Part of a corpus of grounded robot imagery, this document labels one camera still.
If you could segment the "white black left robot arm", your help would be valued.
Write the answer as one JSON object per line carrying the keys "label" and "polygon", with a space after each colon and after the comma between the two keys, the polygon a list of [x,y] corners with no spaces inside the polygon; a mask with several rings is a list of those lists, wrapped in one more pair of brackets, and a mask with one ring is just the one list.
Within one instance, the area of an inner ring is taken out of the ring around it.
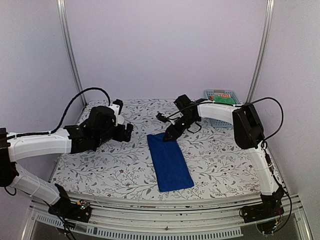
{"label": "white black left robot arm", "polygon": [[125,123],[119,105],[97,106],[79,125],[67,125],[50,132],[8,133],[0,130],[0,186],[21,190],[52,205],[63,216],[74,213],[74,205],[63,187],[28,172],[19,160],[52,154],[96,151],[114,140],[129,142],[133,125]]}

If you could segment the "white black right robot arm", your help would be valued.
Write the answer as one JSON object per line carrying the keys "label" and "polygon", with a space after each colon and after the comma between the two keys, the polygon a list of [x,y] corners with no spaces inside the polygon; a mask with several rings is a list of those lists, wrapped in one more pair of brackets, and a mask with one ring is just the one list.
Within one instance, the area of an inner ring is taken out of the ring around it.
{"label": "white black right robot arm", "polygon": [[226,104],[205,98],[192,101],[184,94],[174,104],[178,108],[179,117],[175,114],[156,115],[159,121],[170,123],[163,140],[177,140],[192,124],[197,124],[203,118],[231,124],[235,143],[246,152],[259,179],[262,204],[258,213],[262,218],[274,214],[285,193],[275,176],[274,165],[267,150],[268,138],[264,135],[264,127],[253,103]]}

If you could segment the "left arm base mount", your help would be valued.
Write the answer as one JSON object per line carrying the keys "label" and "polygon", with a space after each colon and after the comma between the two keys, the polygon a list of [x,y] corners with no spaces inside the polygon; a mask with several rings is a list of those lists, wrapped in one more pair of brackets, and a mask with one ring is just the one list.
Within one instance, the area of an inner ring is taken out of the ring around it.
{"label": "left arm base mount", "polygon": [[72,203],[68,199],[60,199],[55,204],[50,205],[48,213],[78,222],[88,223],[91,217],[92,208],[89,202],[80,200]]}

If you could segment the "blue towel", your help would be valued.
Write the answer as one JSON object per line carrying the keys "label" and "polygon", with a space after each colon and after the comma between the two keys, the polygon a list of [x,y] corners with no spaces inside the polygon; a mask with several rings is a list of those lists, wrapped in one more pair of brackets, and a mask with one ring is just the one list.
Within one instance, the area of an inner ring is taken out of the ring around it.
{"label": "blue towel", "polygon": [[164,193],[194,187],[194,181],[177,141],[164,141],[164,137],[164,133],[147,135],[158,190]]}

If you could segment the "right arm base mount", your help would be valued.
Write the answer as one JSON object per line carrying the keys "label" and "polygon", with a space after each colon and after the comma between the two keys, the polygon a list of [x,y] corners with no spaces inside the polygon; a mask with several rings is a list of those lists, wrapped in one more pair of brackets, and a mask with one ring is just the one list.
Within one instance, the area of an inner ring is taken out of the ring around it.
{"label": "right arm base mount", "polygon": [[281,200],[265,200],[259,204],[243,206],[239,210],[239,216],[245,223],[270,219],[256,224],[257,230],[263,235],[272,235],[276,232],[283,213]]}

